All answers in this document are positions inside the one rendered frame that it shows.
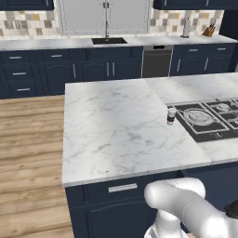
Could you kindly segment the navy island drawer front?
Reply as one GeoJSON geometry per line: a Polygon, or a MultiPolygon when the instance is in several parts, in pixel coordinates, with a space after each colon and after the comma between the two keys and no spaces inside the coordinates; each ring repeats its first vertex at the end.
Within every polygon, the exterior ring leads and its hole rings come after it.
{"type": "Polygon", "coordinates": [[[168,172],[162,174],[154,174],[148,176],[140,176],[134,178],[123,178],[111,181],[104,181],[94,184],[86,185],[86,200],[89,203],[103,203],[122,199],[129,199],[134,197],[141,197],[144,195],[144,189],[148,183],[162,179],[174,179],[176,172],[168,172]],[[109,187],[137,183],[138,188],[130,191],[122,192],[108,192],[109,187]]]}

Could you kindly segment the grey dishwasher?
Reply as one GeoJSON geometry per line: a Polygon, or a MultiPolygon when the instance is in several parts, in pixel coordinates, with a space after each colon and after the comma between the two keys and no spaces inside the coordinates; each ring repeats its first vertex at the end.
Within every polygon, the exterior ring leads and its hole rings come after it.
{"type": "Polygon", "coordinates": [[[144,47],[142,77],[168,76],[173,48],[173,46],[144,47]]]}

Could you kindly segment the long navy base cupboard run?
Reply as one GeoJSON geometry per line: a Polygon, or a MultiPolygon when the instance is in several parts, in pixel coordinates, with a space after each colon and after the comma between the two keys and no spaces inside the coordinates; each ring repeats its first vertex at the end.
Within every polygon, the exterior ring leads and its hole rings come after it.
{"type": "Polygon", "coordinates": [[[140,46],[0,51],[0,99],[62,95],[67,83],[141,77],[140,46]]]}

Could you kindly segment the black sink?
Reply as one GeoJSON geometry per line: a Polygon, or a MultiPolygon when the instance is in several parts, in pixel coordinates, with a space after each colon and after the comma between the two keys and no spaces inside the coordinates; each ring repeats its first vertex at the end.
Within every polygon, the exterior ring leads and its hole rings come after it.
{"type": "Polygon", "coordinates": [[[91,38],[91,40],[93,45],[127,44],[127,41],[123,37],[91,38]]]}

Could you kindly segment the black gas hob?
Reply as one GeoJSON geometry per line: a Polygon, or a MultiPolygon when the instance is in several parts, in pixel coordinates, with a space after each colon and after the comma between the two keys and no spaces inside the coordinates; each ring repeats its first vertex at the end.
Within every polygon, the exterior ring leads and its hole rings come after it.
{"type": "Polygon", "coordinates": [[[196,142],[238,138],[238,98],[169,103],[196,142]]]}

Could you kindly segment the short navy base cupboard run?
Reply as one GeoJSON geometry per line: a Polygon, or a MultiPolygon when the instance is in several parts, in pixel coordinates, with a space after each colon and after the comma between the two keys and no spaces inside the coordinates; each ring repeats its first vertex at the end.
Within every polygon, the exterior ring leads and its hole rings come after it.
{"type": "Polygon", "coordinates": [[[174,46],[169,75],[225,73],[234,48],[235,43],[174,46]]]}

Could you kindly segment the navy island cupboard door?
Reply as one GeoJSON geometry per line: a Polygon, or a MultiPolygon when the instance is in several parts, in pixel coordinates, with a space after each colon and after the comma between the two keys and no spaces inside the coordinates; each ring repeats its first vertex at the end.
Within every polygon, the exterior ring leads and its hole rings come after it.
{"type": "Polygon", "coordinates": [[[144,200],[94,205],[87,212],[90,238],[144,238],[156,210],[144,200]]]}

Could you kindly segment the white framed window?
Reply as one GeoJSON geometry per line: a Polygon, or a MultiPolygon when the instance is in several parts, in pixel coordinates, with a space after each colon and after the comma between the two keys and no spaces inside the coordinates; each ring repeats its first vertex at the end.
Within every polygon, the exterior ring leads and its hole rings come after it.
{"type": "MultiPolygon", "coordinates": [[[[62,35],[104,35],[101,0],[56,0],[62,35]]],[[[152,0],[109,0],[110,34],[148,33],[152,0]]]]}

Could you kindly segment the white paper towel roll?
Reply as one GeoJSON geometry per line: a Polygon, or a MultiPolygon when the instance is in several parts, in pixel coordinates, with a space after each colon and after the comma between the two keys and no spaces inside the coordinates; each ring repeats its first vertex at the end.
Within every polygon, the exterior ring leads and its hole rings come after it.
{"type": "Polygon", "coordinates": [[[183,33],[182,33],[181,37],[183,37],[183,38],[189,38],[190,37],[190,26],[191,26],[190,18],[185,19],[184,20],[183,33]]]}

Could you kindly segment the navy island side cupboard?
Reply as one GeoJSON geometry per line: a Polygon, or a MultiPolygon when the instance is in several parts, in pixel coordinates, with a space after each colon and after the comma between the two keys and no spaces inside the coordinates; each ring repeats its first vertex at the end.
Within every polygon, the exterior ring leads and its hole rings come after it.
{"type": "Polygon", "coordinates": [[[200,179],[205,185],[205,199],[220,211],[238,199],[238,162],[183,169],[180,173],[200,179]]]}

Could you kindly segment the wooden knife block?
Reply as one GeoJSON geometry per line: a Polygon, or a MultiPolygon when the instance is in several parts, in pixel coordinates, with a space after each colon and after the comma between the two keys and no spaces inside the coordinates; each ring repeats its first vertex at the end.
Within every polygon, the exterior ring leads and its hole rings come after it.
{"type": "Polygon", "coordinates": [[[203,32],[203,36],[211,37],[215,31],[216,27],[214,25],[208,26],[203,32]]]}

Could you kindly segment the wide navy wall cupboard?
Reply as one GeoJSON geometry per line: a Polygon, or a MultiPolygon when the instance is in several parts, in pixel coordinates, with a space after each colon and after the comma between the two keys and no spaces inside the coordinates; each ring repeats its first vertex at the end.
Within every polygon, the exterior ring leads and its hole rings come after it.
{"type": "Polygon", "coordinates": [[[237,10],[238,0],[153,0],[158,10],[237,10]]]}

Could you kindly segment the narrow navy wall cupboard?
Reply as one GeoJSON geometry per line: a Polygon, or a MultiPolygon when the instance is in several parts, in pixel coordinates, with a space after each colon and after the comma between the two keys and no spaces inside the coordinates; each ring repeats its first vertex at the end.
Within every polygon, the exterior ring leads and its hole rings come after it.
{"type": "Polygon", "coordinates": [[[0,0],[0,11],[37,11],[53,9],[53,0],[0,0]]]}

